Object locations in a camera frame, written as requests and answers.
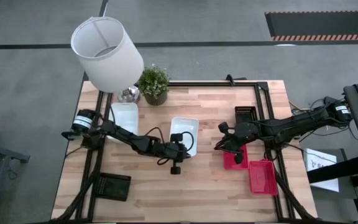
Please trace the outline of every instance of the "lamp base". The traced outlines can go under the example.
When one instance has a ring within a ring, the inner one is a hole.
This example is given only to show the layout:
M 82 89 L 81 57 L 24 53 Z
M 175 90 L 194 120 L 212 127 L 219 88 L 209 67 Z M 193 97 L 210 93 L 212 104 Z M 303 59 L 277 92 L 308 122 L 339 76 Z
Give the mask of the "lamp base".
M 136 86 L 131 86 L 118 94 L 118 102 L 120 103 L 137 103 L 139 100 L 140 92 Z

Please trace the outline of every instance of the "black floor mat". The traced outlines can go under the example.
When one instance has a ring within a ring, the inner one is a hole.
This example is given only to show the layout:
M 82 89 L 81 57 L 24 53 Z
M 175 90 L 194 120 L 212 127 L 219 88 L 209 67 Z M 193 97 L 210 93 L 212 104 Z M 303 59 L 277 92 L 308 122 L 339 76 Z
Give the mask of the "black floor mat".
M 273 40 L 358 40 L 358 11 L 266 12 Z

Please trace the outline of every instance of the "wooden table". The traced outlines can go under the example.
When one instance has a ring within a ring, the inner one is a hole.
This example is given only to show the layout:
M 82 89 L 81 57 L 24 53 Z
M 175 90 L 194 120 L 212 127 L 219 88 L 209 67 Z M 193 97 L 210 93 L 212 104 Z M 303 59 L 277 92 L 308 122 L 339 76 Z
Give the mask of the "wooden table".
M 277 119 L 291 116 L 283 81 L 268 81 L 273 112 Z M 94 109 L 98 91 L 84 82 L 78 109 Z M 235 106 L 256 106 L 255 93 L 249 87 L 171 87 L 162 106 L 150 106 L 142 98 L 139 107 L 139 133 L 158 126 L 169 139 L 170 122 L 175 116 L 200 121 L 197 155 L 185 160 L 181 175 L 170 175 L 171 162 L 156 164 L 157 158 L 140 156 L 128 145 L 106 141 L 101 172 L 129 175 L 131 187 L 126 202 L 96 200 L 94 221 L 97 222 L 255 222 L 276 221 L 271 196 L 250 192 L 247 170 L 224 170 L 223 152 L 214 145 L 222 138 L 218 124 L 234 125 Z M 68 152 L 80 145 L 69 143 Z M 249 160 L 263 159 L 264 144 L 247 145 Z M 316 209 L 301 152 L 283 151 L 290 188 L 307 209 L 316 216 Z M 61 215 L 78 193 L 83 175 L 86 150 L 71 154 L 64 163 L 52 218 Z M 282 207 L 286 206 L 281 192 Z M 84 217 L 88 209 L 84 206 Z

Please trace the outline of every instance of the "red tray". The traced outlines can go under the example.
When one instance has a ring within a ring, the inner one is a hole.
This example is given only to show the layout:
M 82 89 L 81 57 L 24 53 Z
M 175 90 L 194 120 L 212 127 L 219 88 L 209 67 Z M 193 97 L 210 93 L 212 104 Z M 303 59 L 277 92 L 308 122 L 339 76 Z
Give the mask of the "red tray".
M 251 192 L 259 195 L 276 195 L 277 183 L 272 161 L 249 162 L 249 184 Z
M 242 170 L 242 169 L 248 169 L 248 152 L 247 152 L 247 146 L 243 145 L 241 146 L 241 150 L 244 151 L 242 154 L 244 159 L 240 164 L 236 164 L 234 161 L 234 154 L 230 152 L 223 152 L 223 167 L 227 170 Z

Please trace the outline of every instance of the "potted plant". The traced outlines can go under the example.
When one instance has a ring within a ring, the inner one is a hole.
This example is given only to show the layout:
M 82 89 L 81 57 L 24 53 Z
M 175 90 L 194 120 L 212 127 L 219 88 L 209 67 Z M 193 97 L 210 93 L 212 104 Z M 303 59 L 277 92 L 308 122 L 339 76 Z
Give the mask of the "potted plant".
M 164 69 L 154 65 L 144 68 L 138 84 L 148 104 L 158 106 L 167 100 L 169 77 Z

